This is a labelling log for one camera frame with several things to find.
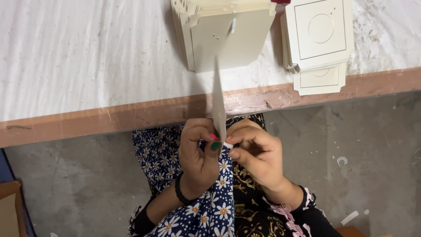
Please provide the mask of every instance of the fingernail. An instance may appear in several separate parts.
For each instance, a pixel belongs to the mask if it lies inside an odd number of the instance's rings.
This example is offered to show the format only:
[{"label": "fingernail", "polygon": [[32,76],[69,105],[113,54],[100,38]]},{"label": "fingernail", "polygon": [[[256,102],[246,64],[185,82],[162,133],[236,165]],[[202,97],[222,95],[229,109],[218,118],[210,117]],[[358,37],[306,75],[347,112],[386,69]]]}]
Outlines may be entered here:
[{"label": "fingernail", "polygon": [[228,153],[228,156],[229,157],[231,157],[231,158],[233,158],[233,159],[238,159],[238,157],[240,156],[237,152],[235,152],[235,151],[230,151],[229,153]]},{"label": "fingernail", "polygon": [[213,142],[212,145],[210,146],[210,148],[215,151],[216,149],[219,148],[219,146],[221,145],[221,142]]},{"label": "fingernail", "polygon": [[217,137],[219,137],[218,130],[216,130],[216,129],[215,129],[215,135],[216,135]]},{"label": "fingernail", "polygon": [[215,134],[211,133],[210,135],[215,141],[217,141],[217,142],[221,141]]}]

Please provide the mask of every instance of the stack of paper cards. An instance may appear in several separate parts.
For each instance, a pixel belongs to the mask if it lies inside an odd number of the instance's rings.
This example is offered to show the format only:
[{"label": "stack of paper cards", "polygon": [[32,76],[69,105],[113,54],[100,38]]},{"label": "stack of paper cards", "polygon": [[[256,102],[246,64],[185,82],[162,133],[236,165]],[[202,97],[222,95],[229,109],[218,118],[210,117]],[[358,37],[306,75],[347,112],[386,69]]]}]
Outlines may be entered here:
[{"label": "stack of paper cards", "polygon": [[354,50],[351,0],[292,0],[281,17],[284,67],[300,95],[340,92]]},{"label": "stack of paper cards", "polygon": [[180,51],[189,70],[247,66],[263,49],[275,17],[270,0],[171,0]]}]

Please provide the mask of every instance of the black bracelet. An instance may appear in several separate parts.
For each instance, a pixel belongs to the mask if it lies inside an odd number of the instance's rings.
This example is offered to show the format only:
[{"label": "black bracelet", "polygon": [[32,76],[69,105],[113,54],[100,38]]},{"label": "black bracelet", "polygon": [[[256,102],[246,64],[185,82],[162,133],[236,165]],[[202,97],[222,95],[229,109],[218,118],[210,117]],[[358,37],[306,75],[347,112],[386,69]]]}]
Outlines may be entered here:
[{"label": "black bracelet", "polygon": [[181,173],[179,174],[179,176],[177,177],[177,179],[176,179],[176,195],[177,195],[177,198],[179,198],[179,200],[185,205],[185,206],[188,206],[188,205],[190,205],[190,204],[192,204],[193,202],[194,202],[194,200],[188,200],[186,197],[184,197],[183,196],[183,194],[181,193],[181,190],[180,190],[180,179],[181,179],[181,176],[183,175],[183,171],[181,171]]}]

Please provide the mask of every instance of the concrete floor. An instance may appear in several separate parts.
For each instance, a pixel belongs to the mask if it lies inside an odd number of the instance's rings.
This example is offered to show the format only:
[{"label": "concrete floor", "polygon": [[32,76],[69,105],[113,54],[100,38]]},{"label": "concrete floor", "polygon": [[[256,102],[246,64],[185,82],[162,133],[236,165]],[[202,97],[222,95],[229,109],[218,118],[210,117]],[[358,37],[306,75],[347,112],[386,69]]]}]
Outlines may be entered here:
[{"label": "concrete floor", "polygon": [[[334,227],[358,211],[347,226],[367,236],[419,236],[421,92],[264,117],[282,140],[284,174],[316,194]],[[149,199],[130,132],[5,150],[38,236],[125,236],[130,214]],[[341,156],[348,164],[339,167]]]}]

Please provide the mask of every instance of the red object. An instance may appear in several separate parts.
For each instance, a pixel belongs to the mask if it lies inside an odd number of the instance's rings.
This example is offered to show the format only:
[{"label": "red object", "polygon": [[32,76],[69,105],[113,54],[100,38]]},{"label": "red object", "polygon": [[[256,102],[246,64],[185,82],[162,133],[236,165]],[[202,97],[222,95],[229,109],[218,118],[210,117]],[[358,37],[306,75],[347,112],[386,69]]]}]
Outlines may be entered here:
[{"label": "red object", "polygon": [[217,142],[220,142],[221,140],[215,135],[215,134],[213,134],[213,133],[211,133],[210,134],[211,136],[212,136],[212,138],[215,140],[215,141],[217,141]]},{"label": "red object", "polygon": [[291,3],[291,0],[271,0],[273,3]]}]

